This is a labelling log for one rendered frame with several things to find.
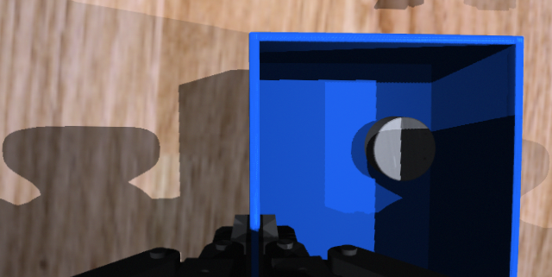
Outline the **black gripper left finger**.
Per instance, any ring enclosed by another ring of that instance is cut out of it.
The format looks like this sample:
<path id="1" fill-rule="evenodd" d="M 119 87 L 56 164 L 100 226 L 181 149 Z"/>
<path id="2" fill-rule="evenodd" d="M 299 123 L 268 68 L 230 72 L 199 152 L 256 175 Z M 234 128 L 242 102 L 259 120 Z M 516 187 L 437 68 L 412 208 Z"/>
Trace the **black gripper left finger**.
<path id="1" fill-rule="evenodd" d="M 180 262 L 178 250 L 155 248 L 72 277 L 252 277 L 249 215 L 216 230 L 198 258 Z"/>

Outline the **blue bin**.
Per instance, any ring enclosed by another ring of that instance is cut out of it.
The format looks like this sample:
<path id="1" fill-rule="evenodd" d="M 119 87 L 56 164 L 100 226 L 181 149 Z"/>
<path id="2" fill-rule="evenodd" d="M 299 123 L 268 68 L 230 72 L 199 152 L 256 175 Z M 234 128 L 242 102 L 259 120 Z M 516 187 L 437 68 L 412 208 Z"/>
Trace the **blue bin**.
<path id="1" fill-rule="evenodd" d="M 524 37 L 249 33 L 249 223 L 260 214 L 310 256 L 345 244 L 451 277 L 518 277 Z M 389 116 L 435 139 L 420 177 L 365 154 Z"/>

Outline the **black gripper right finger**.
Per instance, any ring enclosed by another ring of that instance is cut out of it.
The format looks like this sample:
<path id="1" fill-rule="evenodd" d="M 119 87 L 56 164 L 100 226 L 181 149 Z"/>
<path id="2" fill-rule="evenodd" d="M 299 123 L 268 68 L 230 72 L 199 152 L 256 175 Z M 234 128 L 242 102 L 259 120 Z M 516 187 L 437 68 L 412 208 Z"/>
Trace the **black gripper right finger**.
<path id="1" fill-rule="evenodd" d="M 328 260 L 310 256 L 292 227 L 277 225 L 275 214 L 260 214 L 259 277 L 450 276 L 349 244 L 328 249 Z"/>

